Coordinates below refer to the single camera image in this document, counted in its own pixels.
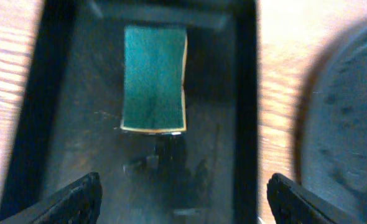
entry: wooden table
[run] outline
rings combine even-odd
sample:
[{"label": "wooden table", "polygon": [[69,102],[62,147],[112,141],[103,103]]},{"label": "wooden table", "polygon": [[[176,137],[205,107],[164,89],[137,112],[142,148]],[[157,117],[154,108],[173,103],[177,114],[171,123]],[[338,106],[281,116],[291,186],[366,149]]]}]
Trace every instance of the wooden table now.
[{"label": "wooden table", "polygon": [[[42,6],[0,1],[0,196]],[[258,12],[259,215],[273,223],[266,183],[275,172],[294,178],[292,134],[309,68],[338,33],[367,18],[367,0],[260,1]]]}]

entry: black tray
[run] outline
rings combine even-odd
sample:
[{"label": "black tray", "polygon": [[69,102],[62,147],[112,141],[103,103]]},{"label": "black tray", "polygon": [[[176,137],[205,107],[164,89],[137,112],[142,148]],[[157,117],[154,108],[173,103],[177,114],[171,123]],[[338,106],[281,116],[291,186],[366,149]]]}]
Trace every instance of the black tray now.
[{"label": "black tray", "polygon": [[[190,223],[255,223],[255,5],[123,2],[45,2],[0,220],[95,171],[103,186],[98,223],[170,223],[167,200],[204,208]],[[123,172],[155,144],[119,129],[126,24],[187,27],[188,131],[173,189]],[[199,176],[208,180],[206,196],[190,192]]]}]

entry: green rectangular block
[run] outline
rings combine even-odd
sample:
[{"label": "green rectangular block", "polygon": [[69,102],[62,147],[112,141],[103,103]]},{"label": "green rectangular block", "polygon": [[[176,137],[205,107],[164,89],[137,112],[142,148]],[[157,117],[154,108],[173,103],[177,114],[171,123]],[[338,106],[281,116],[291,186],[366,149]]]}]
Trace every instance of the green rectangular block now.
[{"label": "green rectangular block", "polygon": [[121,129],[141,133],[186,131],[186,47],[186,30],[182,28],[125,28]]}]

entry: wooden surface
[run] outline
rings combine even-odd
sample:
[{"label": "wooden surface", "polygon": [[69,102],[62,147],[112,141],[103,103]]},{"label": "wooden surface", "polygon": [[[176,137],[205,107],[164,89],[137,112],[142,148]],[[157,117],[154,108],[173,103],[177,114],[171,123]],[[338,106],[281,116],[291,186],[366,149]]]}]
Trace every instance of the wooden surface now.
[{"label": "wooden surface", "polygon": [[[0,195],[34,48],[42,0],[0,1]],[[259,214],[273,223],[266,183],[293,178],[292,133],[308,69],[342,30],[367,18],[367,0],[262,1],[259,19]]]}]

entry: black object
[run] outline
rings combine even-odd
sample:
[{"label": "black object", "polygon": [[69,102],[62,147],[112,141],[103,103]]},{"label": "black object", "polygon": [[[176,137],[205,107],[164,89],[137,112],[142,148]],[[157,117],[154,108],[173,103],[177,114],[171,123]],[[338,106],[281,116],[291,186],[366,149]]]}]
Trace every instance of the black object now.
[{"label": "black object", "polygon": [[282,174],[274,174],[269,180],[267,199],[277,224],[363,223]]},{"label": "black object", "polygon": [[367,21],[332,45],[311,73],[315,82],[298,127],[301,184],[367,222]]},{"label": "black object", "polygon": [[[122,2],[45,2],[0,221],[97,171],[104,192],[98,221],[139,223],[123,217],[138,215],[128,206],[127,196],[137,186],[126,181],[122,166],[127,158],[149,154],[155,142],[115,129],[121,120],[123,30],[127,24],[179,24],[188,31],[184,88],[191,103],[191,125],[185,133],[185,168],[193,172],[202,159],[212,161],[217,146],[217,165],[208,170],[214,173],[209,222],[255,223],[254,1]],[[221,138],[215,144],[218,125]]]},{"label": "black object", "polygon": [[95,224],[100,214],[101,201],[100,177],[92,172],[0,223]]}]

